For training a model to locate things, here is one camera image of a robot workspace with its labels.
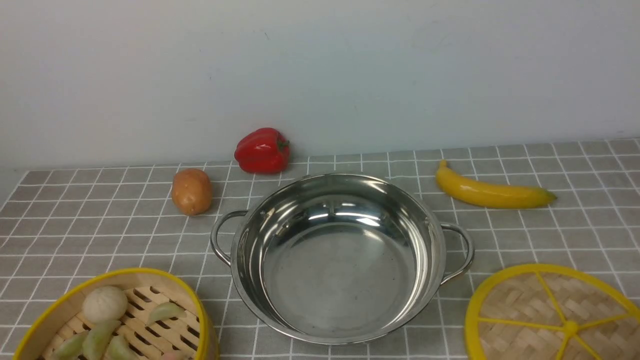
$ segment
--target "yellow plastic frame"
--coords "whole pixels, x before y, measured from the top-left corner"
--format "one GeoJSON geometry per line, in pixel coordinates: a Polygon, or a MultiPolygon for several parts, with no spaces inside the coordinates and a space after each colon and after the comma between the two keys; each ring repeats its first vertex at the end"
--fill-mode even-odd
{"type": "MultiPolygon", "coordinates": [[[[201,323],[200,323],[200,339],[201,339],[201,342],[200,342],[200,346],[198,346],[198,350],[196,351],[196,354],[194,356],[194,360],[206,360],[207,351],[208,351],[209,346],[210,346],[210,344],[209,344],[209,338],[210,338],[209,337],[209,331],[210,331],[209,322],[210,322],[210,319],[209,319],[209,317],[207,316],[207,314],[206,314],[206,312],[204,310],[204,305],[202,304],[202,302],[200,301],[200,299],[198,298],[196,293],[184,281],[182,281],[181,279],[179,279],[178,277],[176,277],[176,276],[174,276],[172,274],[169,274],[168,272],[164,272],[164,271],[158,270],[158,269],[151,269],[151,268],[127,268],[127,269],[121,269],[121,270],[108,272],[106,274],[102,274],[102,275],[96,276],[93,279],[87,280],[87,281],[83,282],[82,284],[76,286],[75,288],[71,289],[68,293],[64,294],[56,302],[54,302],[53,305],[49,306],[47,308],[47,310],[44,313],[42,313],[42,315],[40,315],[40,317],[38,317],[38,319],[33,323],[33,325],[29,328],[29,331],[24,335],[22,341],[20,342],[20,345],[18,345],[18,348],[16,349],[15,354],[13,355],[13,359],[14,360],[20,359],[22,351],[24,351],[24,348],[28,344],[29,339],[31,338],[32,334],[35,332],[37,327],[45,320],[45,318],[47,318],[49,315],[51,315],[58,308],[58,306],[60,306],[60,304],[64,303],[69,297],[71,297],[72,295],[80,292],[85,287],[93,285],[96,282],[100,282],[100,281],[102,281],[104,279],[109,279],[110,277],[123,275],[123,274],[140,274],[140,273],[159,275],[159,276],[163,276],[163,277],[169,278],[173,282],[176,282],[177,284],[179,284],[180,287],[187,294],[189,294],[189,297],[191,298],[191,301],[193,301],[193,303],[196,305],[196,308],[198,310],[197,316],[201,321],[201,323]]],[[[213,336],[211,338],[214,339],[214,341],[217,341],[217,337],[215,336],[215,330],[213,329],[213,326],[211,327],[211,331],[214,332],[214,334],[213,334],[213,336]]],[[[220,348],[219,348],[217,343],[214,344],[214,346],[216,347],[215,359],[219,359],[220,358],[220,353],[219,353],[220,348]]]]}
{"type": "Polygon", "coordinates": [[[491,275],[487,280],[485,280],[476,292],[471,296],[471,301],[469,302],[469,306],[467,308],[467,315],[465,317],[465,342],[467,344],[467,353],[469,356],[469,360],[487,360],[484,355],[484,349],[482,348],[482,343],[480,342],[480,335],[478,333],[478,323],[479,322],[494,322],[494,323],[506,323],[511,325],[521,325],[527,327],[535,327],[539,329],[549,329],[553,331],[561,331],[566,334],[564,337],[564,341],[561,345],[561,348],[557,353],[557,360],[562,359],[564,354],[564,350],[566,348],[566,344],[569,339],[575,338],[584,348],[587,350],[594,359],[596,360],[608,360],[602,359],[587,343],[585,343],[582,338],[577,334],[580,330],[585,329],[586,327],[600,325],[605,322],[619,320],[620,318],[626,318],[634,316],[640,322],[640,309],[629,299],[627,299],[622,293],[618,290],[612,288],[607,283],[593,277],[591,275],[585,274],[584,272],[576,271],[572,268],[567,268],[565,266],[559,265],[548,265],[548,264],[527,264],[527,265],[518,265],[512,266],[510,268],[506,268],[497,272],[496,274],[491,275]],[[582,326],[579,326],[571,321],[566,321],[563,312],[561,311],[555,297],[547,287],[547,284],[542,280],[540,275],[541,272],[560,274],[565,276],[574,277],[581,281],[584,281],[600,291],[611,296],[615,301],[620,303],[622,307],[624,307],[628,313],[624,315],[613,316],[610,318],[602,319],[597,322],[587,323],[582,326]],[[484,300],[489,295],[489,292],[496,285],[500,284],[502,281],[505,281],[511,277],[526,274],[526,273],[535,273],[538,276],[538,280],[540,280],[542,286],[547,292],[547,295],[551,299],[556,311],[562,322],[564,323],[563,327],[560,326],[552,326],[552,325],[544,325],[538,323],[527,323],[527,322],[518,322],[513,320],[501,320],[501,319],[483,319],[480,318],[480,309],[484,303],[484,300]]]}

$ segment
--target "red bell pepper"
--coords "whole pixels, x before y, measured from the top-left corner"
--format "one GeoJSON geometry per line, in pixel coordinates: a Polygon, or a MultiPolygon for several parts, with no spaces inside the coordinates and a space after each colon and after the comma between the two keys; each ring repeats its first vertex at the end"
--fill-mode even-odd
{"type": "Polygon", "coordinates": [[[272,127],[263,127],[245,136],[234,154],[246,172],[277,174],[289,164],[289,141],[272,127]]]}

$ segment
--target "banana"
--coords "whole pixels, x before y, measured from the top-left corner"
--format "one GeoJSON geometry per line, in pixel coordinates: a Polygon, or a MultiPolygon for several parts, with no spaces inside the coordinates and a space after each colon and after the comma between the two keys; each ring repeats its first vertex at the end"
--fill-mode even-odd
{"type": "Polygon", "coordinates": [[[449,196],[469,204],[497,209],[528,209],[544,206],[557,197],[543,188],[482,183],[458,175],[440,161],[438,186],[449,196]]]}

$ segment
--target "pepper stem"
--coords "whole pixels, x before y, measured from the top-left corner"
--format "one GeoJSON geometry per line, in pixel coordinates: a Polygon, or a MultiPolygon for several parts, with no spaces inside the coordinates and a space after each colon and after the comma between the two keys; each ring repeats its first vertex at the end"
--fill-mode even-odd
{"type": "Polygon", "coordinates": [[[285,141],[285,142],[281,142],[280,140],[278,140],[278,148],[279,149],[284,149],[285,147],[289,146],[289,141],[285,141]]]}

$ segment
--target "gray checkered tablecloth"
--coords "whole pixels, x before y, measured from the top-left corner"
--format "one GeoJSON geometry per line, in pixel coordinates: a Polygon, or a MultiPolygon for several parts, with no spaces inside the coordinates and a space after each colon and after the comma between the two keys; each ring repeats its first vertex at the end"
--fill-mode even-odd
{"type": "MultiPolygon", "coordinates": [[[[109,270],[146,266],[196,289],[217,325],[223,358],[320,360],[465,359],[463,322],[474,289],[520,263],[556,263],[593,274],[640,300],[639,139],[509,145],[435,151],[312,156],[277,176],[246,174],[233,161],[31,171],[0,211],[0,360],[11,358],[29,325],[71,287],[109,270]],[[477,208],[444,195],[438,160],[483,181],[541,185],[551,207],[477,208]],[[197,167],[214,205],[187,218],[170,196],[176,171],[197,167]],[[306,174],[365,172],[421,197],[440,220],[466,227],[477,246],[470,272],[440,289],[407,326],[368,345],[325,347],[291,340],[261,324],[239,299],[229,269],[209,248],[222,213],[246,209],[306,174]]],[[[228,251],[237,226],[221,231],[228,251]]],[[[463,259],[447,235],[447,266],[463,259]]]]}

